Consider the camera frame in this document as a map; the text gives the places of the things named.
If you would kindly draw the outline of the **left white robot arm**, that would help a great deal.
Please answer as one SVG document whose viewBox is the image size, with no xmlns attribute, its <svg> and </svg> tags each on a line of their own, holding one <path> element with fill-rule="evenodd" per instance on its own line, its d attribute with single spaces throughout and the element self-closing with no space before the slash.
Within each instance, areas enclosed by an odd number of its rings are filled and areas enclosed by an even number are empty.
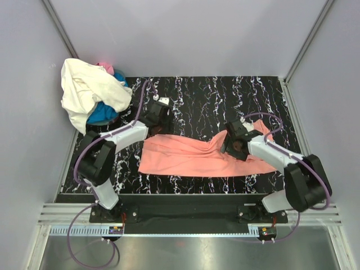
<svg viewBox="0 0 360 270">
<path fill-rule="evenodd" d="M 108 222 L 117 222 L 122 214 L 117 206 L 119 197 L 110 181 L 116 154 L 134 143 L 168 133 L 171 124 L 170 99 L 160 97 L 149 110 L 123 127 L 100 134 L 94 131 L 85 134 L 74 165 L 74 179 L 90 188 Z"/>
</svg>

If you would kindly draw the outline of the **salmon pink t shirt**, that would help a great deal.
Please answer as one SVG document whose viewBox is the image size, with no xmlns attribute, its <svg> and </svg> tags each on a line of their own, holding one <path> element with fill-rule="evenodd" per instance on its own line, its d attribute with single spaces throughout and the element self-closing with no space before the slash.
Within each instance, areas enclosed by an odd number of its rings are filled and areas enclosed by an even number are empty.
<svg viewBox="0 0 360 270">
<path fill-rule="evenodd" d="M 223 130 L 208 142 L 172 134 L 157 134 L 144 141 L 138 171 L 181 177 L 237 177 L 276 171 L 252 155 L 246 161 L 241 161 L 221 153 L 226 134 L 227 131 Z"/>
</svg>

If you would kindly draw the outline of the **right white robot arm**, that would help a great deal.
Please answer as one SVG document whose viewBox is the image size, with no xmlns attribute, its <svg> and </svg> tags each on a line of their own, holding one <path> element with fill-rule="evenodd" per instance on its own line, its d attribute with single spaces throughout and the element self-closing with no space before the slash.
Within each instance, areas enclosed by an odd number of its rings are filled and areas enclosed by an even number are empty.
<svg viewBox="0 0 360 270">
<path fill-rule="evenodd" d="M 302 213 L 308 209 L 325 210 L 331 202 L 332 189 L 318 156 L 297 154 L 269 139 L 270 134 L 248 128 L 240 120 L 225 124 L 227 134 L 220 148 L 241 161 L 253 156 L 279 171 L 285 187 L 262 198 L 255 209 L 258 221 L 268 223 L 276 212 L 294 209 Z"/>
</svg>

